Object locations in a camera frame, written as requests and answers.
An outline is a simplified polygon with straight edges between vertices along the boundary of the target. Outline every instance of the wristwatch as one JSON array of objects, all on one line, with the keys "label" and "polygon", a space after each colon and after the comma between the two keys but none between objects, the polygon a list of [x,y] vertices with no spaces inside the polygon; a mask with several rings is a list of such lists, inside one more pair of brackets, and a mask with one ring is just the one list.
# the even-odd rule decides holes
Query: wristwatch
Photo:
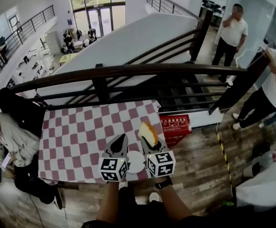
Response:
[{"label": "wristwatch", "polygon": [[161,183],[155,183],[155,187],[157,189],[162,189],[162,188],[165,188],[165,187],[167,187],[169,185],[172,185],[172,184],[173,183],[172,183],[171,178],[169,176],[166,176],[166,180],[161,182]]}]

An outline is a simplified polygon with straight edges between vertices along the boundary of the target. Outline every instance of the man in white shirt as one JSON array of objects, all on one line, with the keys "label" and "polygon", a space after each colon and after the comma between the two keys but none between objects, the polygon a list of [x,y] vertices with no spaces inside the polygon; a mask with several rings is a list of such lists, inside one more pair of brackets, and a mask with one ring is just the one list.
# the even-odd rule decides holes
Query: man in white shirt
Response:
[{"label": "man in white shirt", "polygon": [[[234,130],[248,127],[261,119],[276,112],[276,50],[267,49],[266,55],[270,58],[271,73],[262,84],[262,87],[254,92],[244,103],[240,114],[233,114],[233,118],[239,121],[233,125]],[[244,119],[249,112],[254,112]]]},{"label": "man in white shirt", "polygon": [[[248,24],[242,15],[243,7],[237,3],[234,4],[230,17],[222,22],[221,38],[212,65],[219,65],[220,59],[225,53],[224,66],[231,66],[235,54],[240,50],[248,35]],[[220,76],[219,80],[224,83],[226,76]]]}]

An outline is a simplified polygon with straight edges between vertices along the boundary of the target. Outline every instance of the hazard tape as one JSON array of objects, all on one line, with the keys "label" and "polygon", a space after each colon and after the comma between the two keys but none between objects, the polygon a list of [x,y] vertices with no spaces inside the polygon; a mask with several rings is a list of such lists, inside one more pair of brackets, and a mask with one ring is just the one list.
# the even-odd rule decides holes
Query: hazard tape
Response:
[{"label": "hazard tape", "polygon": [[221,151],[222,151],[222,154],[223,154],[223,157],[224,157],[224,160],[225,160],[225,163],[227,164],[227,167],[228,167],[228,173],[229,173],[229,179],[230,179],[230,186],[231,186],[231,193],[232,193],[232,197],[233,197],[233,200],[234,200],[234,195],[233,195],[233,186],[232,186],[232,175],[231,175],[231,171],[230,171],[230,163],[228,161],[228,157],[227,157],[227,154],[224,150],[224,147],[223,147],[223,143],[221,141],[221,138],[219,136],[219,133],[216,133],[217,134],[217,139],[219,141],[219,144],[220,144],[220,147],[221,147]]}]

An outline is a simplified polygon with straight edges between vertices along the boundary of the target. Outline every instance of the red box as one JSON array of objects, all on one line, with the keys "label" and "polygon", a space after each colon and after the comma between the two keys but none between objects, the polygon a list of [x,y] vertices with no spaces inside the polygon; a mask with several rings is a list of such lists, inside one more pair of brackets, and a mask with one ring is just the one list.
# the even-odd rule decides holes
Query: red box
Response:
[{"label": "red box", "polygon": [[169,148],[178,144],[186,135],[192,133],[189,115],[160,115],[160,121]]}]

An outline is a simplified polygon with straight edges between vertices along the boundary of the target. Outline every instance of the white box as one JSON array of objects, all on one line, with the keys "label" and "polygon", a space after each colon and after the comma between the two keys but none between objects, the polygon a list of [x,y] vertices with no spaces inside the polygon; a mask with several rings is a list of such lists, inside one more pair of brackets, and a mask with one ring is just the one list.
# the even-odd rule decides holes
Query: white box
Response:
[{"label": "white box", "polygon": [[147,168],[155,177],[170,176],[175,171],[176,160],[173,151],[147,155]]},{"label": "white box", "polygon": [[104,181],[122,181],[128,171],[126,158],[99,158],[99,172]]}]

